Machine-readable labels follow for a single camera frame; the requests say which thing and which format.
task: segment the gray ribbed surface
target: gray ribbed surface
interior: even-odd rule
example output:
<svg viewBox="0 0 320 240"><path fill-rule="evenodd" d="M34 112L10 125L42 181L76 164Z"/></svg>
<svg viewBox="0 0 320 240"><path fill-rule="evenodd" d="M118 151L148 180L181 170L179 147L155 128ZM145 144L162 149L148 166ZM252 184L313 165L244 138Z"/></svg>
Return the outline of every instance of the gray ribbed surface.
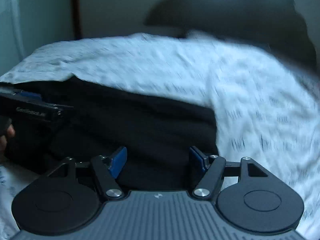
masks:
<svg viewBox="0 0 320 240"><path fill-rule="evenodd" d="M302 240L296 232L253 236L232 228L207 201L180 192L134 191L106 204L96 220L75 233L36 236L21 231L14 240Z"/></svg>

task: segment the finger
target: finger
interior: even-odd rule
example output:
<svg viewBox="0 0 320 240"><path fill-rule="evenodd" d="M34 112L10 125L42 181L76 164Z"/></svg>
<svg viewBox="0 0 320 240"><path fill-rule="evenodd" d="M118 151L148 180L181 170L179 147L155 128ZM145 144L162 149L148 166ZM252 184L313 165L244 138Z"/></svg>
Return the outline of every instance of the finger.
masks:
<svg viewBox="0 0 320 240"><path fill-rule="evenodd" d="M5 136L0 137L0 151L4 151L7 146L7 139Z"/></svg>
<svg viewBox="0 0 320 240"><path fill-rule="evenodd" d="M9 137L9 138L14 137L15 133L16 133L16 132L15 132L15 130L14 130L14 128L13 128L13 126L12 126L12 125L10 125L10 126L9 126L9 128L7 129L8 137Z"/></svg>

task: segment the white blanket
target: white blanket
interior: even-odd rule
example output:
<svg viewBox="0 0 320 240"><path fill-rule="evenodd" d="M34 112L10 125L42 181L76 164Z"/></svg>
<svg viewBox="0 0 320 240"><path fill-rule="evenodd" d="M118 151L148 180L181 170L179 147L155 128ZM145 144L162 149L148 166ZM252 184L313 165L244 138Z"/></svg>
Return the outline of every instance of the white blanket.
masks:
<svg viewBox="0 0 320 240"><path fill-rule="evenodd" d="M273 56L217 40L136 34L43 46L0 82L63 81L72 75L213 108L220 155L228 161L252 157L296 190L305 203L298 232L320 239L319 100ZM12 221L0 215L0 236Z"/></svg>

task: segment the folded black garment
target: folded black garment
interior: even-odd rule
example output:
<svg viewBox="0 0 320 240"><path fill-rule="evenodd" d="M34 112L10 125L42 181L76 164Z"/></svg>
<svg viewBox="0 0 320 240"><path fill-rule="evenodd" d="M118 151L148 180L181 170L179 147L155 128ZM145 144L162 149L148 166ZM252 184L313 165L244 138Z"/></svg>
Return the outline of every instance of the folded black garment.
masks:
<svg viewBox="0 0 320 240"><path fill-rule="evenodd" d="M9 143L7 156L38 173L48 168L48 158L71 156L87 161L126 146L128 161L119 184L139 190L177 190L189 185L190 146L218 154L216 121L209 108L128 93L75 77L15 87L76 109L70 120L55 129L32 120L13 120L16 137Z"/></svg>
<svg viewBox="0 0 320 240"><path fill-rule="evenodd" d="M316 70L316 50L293 0L161 0L145 24L262 44L269 53L283 54Z"/></svg>

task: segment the bed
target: bed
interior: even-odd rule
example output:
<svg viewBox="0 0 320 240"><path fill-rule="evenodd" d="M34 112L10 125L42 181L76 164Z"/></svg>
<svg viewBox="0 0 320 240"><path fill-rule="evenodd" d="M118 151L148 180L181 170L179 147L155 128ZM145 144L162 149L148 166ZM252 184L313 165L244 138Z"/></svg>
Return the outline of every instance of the bed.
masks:
<svg viewBox="0 0 320 240"><path fill-rule="evenodd" d="M62 82L72 76L213 109L220 155L228 161L252 157L298 192L305 211L297 231L308 240L320 239L320 89L315 78L251 45L199 33L189 39L138 33L45 45L0 82ZM2 160L0 239L17 232L11 201L36 177ZM223 187L235 182L228 179Z"/></svg>

